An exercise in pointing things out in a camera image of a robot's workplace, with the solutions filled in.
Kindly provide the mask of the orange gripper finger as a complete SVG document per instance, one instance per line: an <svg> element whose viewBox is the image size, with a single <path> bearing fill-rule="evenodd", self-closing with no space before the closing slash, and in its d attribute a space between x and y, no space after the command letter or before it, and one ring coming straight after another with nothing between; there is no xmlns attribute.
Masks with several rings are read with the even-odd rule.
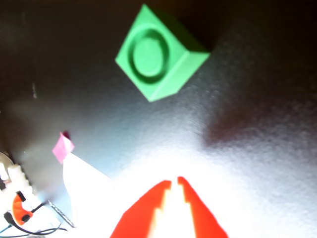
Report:
<svg viewBox="0 0 317 238"><path fill-rule="evenodd" d="M197 238L228 238L215 216L200 199L196 191L184 177L178 177L177 182L183 186L185 201L191 205L194 230Z"/></svg>
<svg viewBox="0 0 317 238"><path fill-rule="evenodd" d="M164 180L149 189L124 214L111 234L112 238L146 238L155 209L160 208L171 181Z"/></svg>

